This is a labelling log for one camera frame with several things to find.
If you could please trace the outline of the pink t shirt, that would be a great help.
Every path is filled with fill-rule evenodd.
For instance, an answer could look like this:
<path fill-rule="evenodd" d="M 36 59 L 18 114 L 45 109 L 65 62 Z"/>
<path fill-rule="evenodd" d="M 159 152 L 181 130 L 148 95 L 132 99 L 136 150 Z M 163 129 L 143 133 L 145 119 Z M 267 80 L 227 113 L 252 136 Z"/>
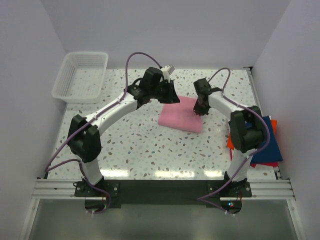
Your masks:
<path fill-rule="evenodd" d="M 202 119 L 193 110 L 197 99 L 179 96 L 179 100 L 179 103 L 164 104 L 158 124 L 172 129 L 200 133 L 203 126 Z"/>

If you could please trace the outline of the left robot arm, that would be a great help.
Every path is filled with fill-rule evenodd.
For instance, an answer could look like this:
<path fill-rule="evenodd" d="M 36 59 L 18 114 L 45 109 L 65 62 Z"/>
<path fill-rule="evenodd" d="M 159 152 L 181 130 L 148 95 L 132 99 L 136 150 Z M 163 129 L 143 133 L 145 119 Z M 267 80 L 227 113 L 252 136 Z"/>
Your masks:
<path fill-rule="evenodd" d="M 99 168 L 98 156 L 101 153 L 101 136 L 115 122 L 136 111 L 152 99 L 161 104 L 179 103 L 171 74 L 175 68 L 166 65 L 160 69 L 149 67 L 143 77 L 129 85 L 124 94 L 103 108 L 86 117 L 76 115 L 69 127 L 68 146 L 81 161 L 81 169 L 87 179 L 86 191 L 99 196 L 104 190 L 103 175 Z"/>

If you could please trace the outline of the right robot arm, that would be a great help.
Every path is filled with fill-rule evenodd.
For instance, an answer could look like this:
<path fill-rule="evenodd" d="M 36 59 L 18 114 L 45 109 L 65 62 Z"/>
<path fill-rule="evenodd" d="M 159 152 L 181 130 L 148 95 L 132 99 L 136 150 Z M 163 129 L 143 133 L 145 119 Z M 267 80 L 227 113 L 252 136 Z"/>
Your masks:
<path fill-rule="evenodd" d="M 253 156 L 264 150 L 271 138 L 268 125 L 258 106 L 245 106 L 228 98 L 224 88 L 212 87 L 205 78 L 194 82 L 197 97 L 179 97 L 174 83 L 168 84 L 168 95 L 158 124 L 177 130 L 200 133 L 201 117 L 215 109 L 229 120 L 229 136 L 233 145 L 233 158 L 223 183 L 223 192 L 230 197 L 240 190 L 239 182 L 247 178 L 247 171 Z"/>

